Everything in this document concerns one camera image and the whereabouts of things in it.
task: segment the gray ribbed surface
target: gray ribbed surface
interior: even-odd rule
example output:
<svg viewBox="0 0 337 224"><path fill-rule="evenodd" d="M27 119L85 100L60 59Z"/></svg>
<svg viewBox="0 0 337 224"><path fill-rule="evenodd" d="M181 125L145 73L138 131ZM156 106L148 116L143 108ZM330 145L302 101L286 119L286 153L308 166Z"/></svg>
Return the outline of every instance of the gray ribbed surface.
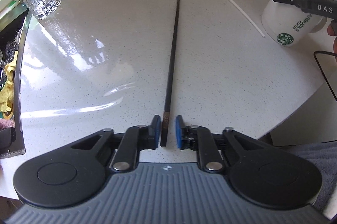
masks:
<svg viewBox="0 0 337 224"><path fill-rule="evenodd" d="M43 210L24 205L8 224L323 224L311 206L293 211L259 208L237 196L221 175L196 163L140 163L113 175L104 190L82 205Z"/></svg>

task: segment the green logo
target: green logo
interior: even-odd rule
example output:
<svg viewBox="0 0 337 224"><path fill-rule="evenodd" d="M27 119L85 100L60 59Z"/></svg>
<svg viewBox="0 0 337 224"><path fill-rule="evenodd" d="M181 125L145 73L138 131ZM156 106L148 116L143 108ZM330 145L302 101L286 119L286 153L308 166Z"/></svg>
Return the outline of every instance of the green logo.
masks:
<svg viewBox="0 0 337 224"><path fill-rule="evenodd" d="M291 45L294 41L293 36L291 36L288 33L280 33L277 36L277 41L281 44L281 45Z"/></svg>

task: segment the yellow cloth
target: yellow cloth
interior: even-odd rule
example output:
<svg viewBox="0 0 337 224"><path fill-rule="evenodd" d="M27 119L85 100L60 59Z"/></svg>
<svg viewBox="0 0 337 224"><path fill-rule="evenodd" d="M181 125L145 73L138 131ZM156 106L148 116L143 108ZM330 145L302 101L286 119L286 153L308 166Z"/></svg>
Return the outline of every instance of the yellow cloth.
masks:
<svg viewBox="0 0 337 224"><path fill-rule="evenodd" d="M14 60L6 64L4 72L7 75L7 81L0 91L0 112L6 112L12 110L14 103L14 79L13 73L16 67L17 51L14 54Z"/></svg>

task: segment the countertop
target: countertop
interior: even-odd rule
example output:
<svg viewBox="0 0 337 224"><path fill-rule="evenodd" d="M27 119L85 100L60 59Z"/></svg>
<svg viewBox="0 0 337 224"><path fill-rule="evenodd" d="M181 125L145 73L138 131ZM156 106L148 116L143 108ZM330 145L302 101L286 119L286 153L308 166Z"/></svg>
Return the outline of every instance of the countertop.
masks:
<svg viewBox="0 0 337 224"><path fill-rule="evenodd" d="M268 0L235 1L265 32ZM175 8L176 0L62 0L53 17L32 18L21 68L26 153L0 161L0 196L17 198L12 177L24 161L162 115ZM195 152L176 148L177 115L213 133L226 126L253 138L268 133L323 83L312 54L332 42L322 30L285 48L227 0L181 0L168 144L140 160L196 161Z"/></svg>

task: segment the starbucks mug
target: starbucks mug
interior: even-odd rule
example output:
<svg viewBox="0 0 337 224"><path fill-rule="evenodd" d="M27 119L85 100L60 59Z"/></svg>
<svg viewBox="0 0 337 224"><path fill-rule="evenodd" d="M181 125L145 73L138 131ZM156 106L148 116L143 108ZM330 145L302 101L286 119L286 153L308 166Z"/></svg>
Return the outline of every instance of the starbucks mug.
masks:
<svg viewBox="0 0 337 224"><path fill-rule="evenodd" d="M262 14L262 25L274 41L284 46L296 44L308 33L321 30L326 17L304 13L292 5L269 0Z"/></svg>

